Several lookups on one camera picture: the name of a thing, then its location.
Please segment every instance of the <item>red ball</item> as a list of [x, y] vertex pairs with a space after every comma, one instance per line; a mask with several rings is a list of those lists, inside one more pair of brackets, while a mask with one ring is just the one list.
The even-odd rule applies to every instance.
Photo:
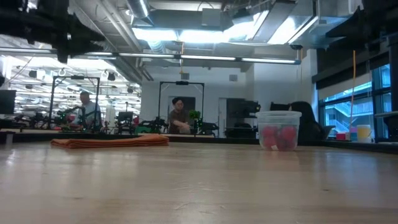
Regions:
[[295, 141], [295, 139], [294, 139], [293, 141], [286, 141], [285, 143], [286, 143], [286, 149], [287, 149], [288, 151], [292, 151], [292, 150], [294, 150], [294, 149], [296, 148], [296, 141]]
[[262, 129], [262, 135], [264, 137], [275, 136], [278, 133], [278, 127], [275, 126], [267, 126]]
[[297, 130], [295, 127], [287, 126], [282, 128], [280, 135], [283, 139], [293, 141], [296, 138]]
[[276, 138], [274, 136], [268, 137], [264, 139], [264, 146], [267, 149], [273, 150], [273, 147], [276, 146]]
[[286, 143], [285, 143], [285, 140], [279, 138], [279, 139], [277, 140], [276, 146], [278, 147], [278, 150], [279, 150], [279, 151], [286, 151]]

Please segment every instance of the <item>window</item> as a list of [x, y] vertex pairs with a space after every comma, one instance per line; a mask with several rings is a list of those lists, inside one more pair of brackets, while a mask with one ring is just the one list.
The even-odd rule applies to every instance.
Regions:
[[383, 102], [383, 112], [391, 112], [391, 93], [386, 93], [383, 94], [382, 96], [382, 102]]
[[[351, 102], [346, 101], [325, 106], [325, 124], [336, 126], [329, 137], [335, 137], [336, 133], [348, 132], [351, 122]], [[373, 102], [372, 98], [354, 100], [352, 128], [360, 124], [370, 124], [373, 129]]]
[[391, 79], [390, 79], [390, 65], [384, 65], [380, 68], [381, 73], [381, 86], [382, 88], [390, 87], [391, 86]]
[[[372, 82], [367, 82], [365, 84], [359, 85], [357, 87], [354, 88], [354, 95], [355, 94], [360, 94], [360, 93], [368, 93], [372, 91]], [[351, 96], [353, 94], [353, 89], [349, 89], [349, 90], [345, 90], [341, 93], [337, 93], [336, 95], [333, 96], [329, 96], [325, 99], [325, 102], [329, 102], [332, 100], [338, 100], [338, 99], [342, 99], [348, 96]]]
[[355, 130], [357, 125], [369, 124], [373, 138], [386, 138], [387, 127], [382, 119], [374, 119], [376, 113], [391, 112], [390, 65], [383, 65], [371, 71], [372, 81], [354, 88], [353, 114], [351, 118], [351, 96], [353, 90], [345, 90], [319, 102], [320, 121], [324, 126], [335, 126], [329, 137], [336, 133]]

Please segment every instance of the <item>plastic container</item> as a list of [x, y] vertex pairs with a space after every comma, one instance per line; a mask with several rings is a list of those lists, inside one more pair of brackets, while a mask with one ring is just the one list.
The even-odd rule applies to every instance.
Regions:
[[357, 125], [356, 127], [358, 131], [358, 141], [363, 143], [372, 143], [372, 129], [368, 124], [365, 125]]
[[261, 147], [269, 151], [293, 151], [297, 147], [301, 115], [296, 111], [257, 113]]

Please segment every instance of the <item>container lid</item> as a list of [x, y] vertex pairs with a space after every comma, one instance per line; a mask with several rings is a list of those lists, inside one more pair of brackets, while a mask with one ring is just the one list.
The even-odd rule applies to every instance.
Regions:
[[300, 118], [301, 112], [298, 111], [264, 111], [256, 113], [258, 118]]
[[371, 125], [370, 124], [360, 124], [360, 125], [357, 125], [356, 128], [371, 128]]

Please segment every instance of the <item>yellow cup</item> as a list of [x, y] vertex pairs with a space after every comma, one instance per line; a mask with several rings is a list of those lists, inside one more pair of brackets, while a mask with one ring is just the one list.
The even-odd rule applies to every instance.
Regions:
[[358, 141], [359, 142], [372, 142], [371, 137], [371, 126], [368, 124], [365, 125], [357, 125], [356, 127], [358, 132]]

